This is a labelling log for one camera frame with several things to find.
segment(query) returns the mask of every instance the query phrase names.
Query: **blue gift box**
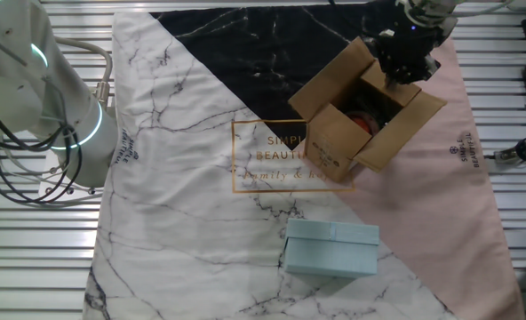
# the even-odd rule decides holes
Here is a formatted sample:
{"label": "blue gift box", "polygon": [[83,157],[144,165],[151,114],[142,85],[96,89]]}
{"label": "blue gift box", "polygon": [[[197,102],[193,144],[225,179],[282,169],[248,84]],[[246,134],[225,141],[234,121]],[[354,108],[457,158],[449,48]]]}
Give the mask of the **blue gift box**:
{"label": "blue gift box", "polygon": [[378,273],[379,227],[289,219],[285,271],[357,278]]}

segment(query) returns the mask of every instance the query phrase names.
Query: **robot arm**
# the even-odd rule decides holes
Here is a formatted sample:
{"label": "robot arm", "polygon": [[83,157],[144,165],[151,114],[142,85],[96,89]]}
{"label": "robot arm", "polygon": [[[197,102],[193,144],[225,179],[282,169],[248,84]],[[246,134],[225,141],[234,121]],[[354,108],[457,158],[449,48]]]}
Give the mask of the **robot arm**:
{"label": "robot arm", "polygon": [[[395,0],[394,6],[378,17],[365,17],[362,29],[366,41],[378,55],[388,79],[398,84],[428,80],[441,64],[430,56],[449,36],[460,17],[493,12],[513,2],[493,6],[482,12],[453,13],[466,0]],[[385,24],[371,32],[370,24]]]}
{"label": "robot arm", "polygon": [[[61,163],[71,149],[72,169],[65,170],[67,176],[82,186],[101,187],[117,137],[115,120],[100,105],[107,101],[108,75],[96,98],[61,53],[57,42],[64,41],[71,45],[67,39],[54,37],[38,1],[0,0],[0,134],[28,130],[40,141],[56,135],[44,147]],[[63,127],[75,130],[78,143],[65,137],[73,133],[59,132]],[[77,148],[84,155],[79,171],[73,169]]]}

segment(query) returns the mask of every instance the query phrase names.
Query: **cardboard box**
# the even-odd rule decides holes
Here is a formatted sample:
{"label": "cardboard box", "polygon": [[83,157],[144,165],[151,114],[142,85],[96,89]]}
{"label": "cardboard box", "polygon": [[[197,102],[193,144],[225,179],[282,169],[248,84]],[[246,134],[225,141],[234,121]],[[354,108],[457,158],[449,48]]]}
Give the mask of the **cardboard box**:
{"label": "cardboard box", "polygon": [[[373,137],[339,108],[366,94],[396,115]],[[305,153],[332,180],[341,181],[356,164],[381,171],[403,145],[444,105],[415,84],[386,87],[386,75],[360,38],[291,97],[307,121]]]}
{"label": "cardboard box", "polygon": [[289,219],[285,271],[357,278],[378,273],[379,228]]}

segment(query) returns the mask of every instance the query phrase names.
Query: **metal slat surface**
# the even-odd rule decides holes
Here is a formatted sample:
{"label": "metal slat surface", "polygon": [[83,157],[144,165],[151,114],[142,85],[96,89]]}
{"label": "metal slat surface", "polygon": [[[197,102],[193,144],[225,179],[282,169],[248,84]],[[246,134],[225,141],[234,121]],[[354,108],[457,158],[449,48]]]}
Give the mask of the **metal slat surface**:
{"label": "metal slat surface", "polygon": [[[323,0],[288,3],[266,0],[43,1],[56,36],[88,41],[106,50],[111,50],[113,12],[324,3]],[[487,6],[490,4],[463,4],[458,11],[476,12]],[[526,137],[523,108],[526,97],[521,81],[521,70],[526,64],[526,42],[520,26],[524,19],[524,13],[503,9],[494,14],[460,19],[452,34],[486,154],[510,148]],[[103,58],[72,47],[63,47],[63,50],[80,77],[89,86],[95,86],[105,68]],[[115,95],[114,76],[111,96]],[[27,132],[20,132],[19,136],[33,138]],[[31,158],[27,152],[15,155],[34,170],[44,169],[42,157]],[[9,169],[19,170],[8,160],[4,160],[4,164]],[[526,307],[526,165],[503,166],[493,161],[487,161],[487,165]],[[38,186],[33,182],[16,177],[10,180],[21,190],[37,192]],[[84,281],[93,253],[99,206],[100,200],[93,199],[66,210],[36,210],[13,204],[0,195],[0,320],[81,318]]]}

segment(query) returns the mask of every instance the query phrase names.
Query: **white marble fabric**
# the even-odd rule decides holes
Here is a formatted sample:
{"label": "white marble fabric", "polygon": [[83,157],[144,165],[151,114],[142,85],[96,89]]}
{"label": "white marble fabric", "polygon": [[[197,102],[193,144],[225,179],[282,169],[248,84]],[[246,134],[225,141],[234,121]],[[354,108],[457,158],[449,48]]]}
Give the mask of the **white marble fabric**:
{"label": "white marble fabric", "polygon": [[250,123],[232,139],[258,118],[149,14],[116,14],[113,38],[120,139],[84,319],[457,319],[384,244],[377,276],[285,273],[288,218],[355,213],[328,191],[232,192],[256,161],[241,143],[232,161],[232,141],[274,134]]}

